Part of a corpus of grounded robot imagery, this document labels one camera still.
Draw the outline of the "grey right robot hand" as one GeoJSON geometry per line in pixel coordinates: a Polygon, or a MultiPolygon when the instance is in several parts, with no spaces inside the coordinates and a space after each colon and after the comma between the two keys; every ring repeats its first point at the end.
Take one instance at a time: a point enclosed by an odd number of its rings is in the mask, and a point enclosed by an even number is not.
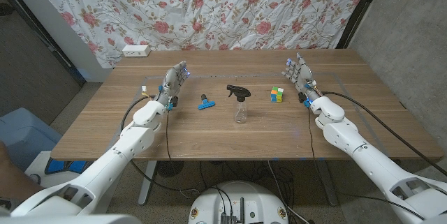
{"type": "Polygon", "coordinates": [[[321,94],[317,91],[316,81],[304,58],[299,53],[296,54],[296,57],[296,60],[287,60],[286,69],[281,74],[295,86],[299,94],[308,98],[312,103],[321,97],[321,94]]]}

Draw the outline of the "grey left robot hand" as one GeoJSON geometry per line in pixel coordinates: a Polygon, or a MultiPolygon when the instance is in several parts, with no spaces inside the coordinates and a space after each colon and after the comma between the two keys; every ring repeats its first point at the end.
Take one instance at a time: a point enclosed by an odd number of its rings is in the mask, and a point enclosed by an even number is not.
{"type": "Polygon", "coordinates": [[[178,95],[189,75],[190,72],[186,69],[186,61],[181,61],[170,68],[161,83],[161,90],[155,97],[155,101],[167,105],[171,98],[178,95]]]}

